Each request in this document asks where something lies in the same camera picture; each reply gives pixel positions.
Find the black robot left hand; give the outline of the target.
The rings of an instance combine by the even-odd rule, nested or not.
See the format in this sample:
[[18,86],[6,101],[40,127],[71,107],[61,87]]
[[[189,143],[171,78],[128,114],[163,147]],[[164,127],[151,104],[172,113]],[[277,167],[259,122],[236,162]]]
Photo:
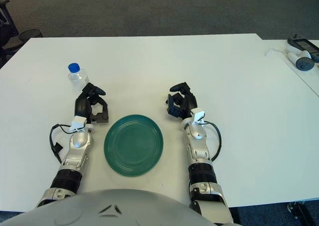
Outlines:
[[[74,116],[80,116],[87,119],[87,123],[108,123],[108,104],[101,98],[105,96],[106,92],[101,88],[93,85],[92,83],[87,83],[82,89],[82,93],[77,97],[75,101]],[[102,106],[102,112],[93,114],[92,106],[100,104]]]

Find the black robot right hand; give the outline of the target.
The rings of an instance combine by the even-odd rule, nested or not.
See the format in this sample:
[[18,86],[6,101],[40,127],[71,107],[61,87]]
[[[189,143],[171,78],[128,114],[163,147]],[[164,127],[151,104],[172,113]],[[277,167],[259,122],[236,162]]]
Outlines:
[[186,82],[172,86],[170,92],[175,92],[174,95],[168,94],[166,104],[169,115],[182,120],[191,117],[191,110],[197,108],[195,96],[191,93],[190,87]]

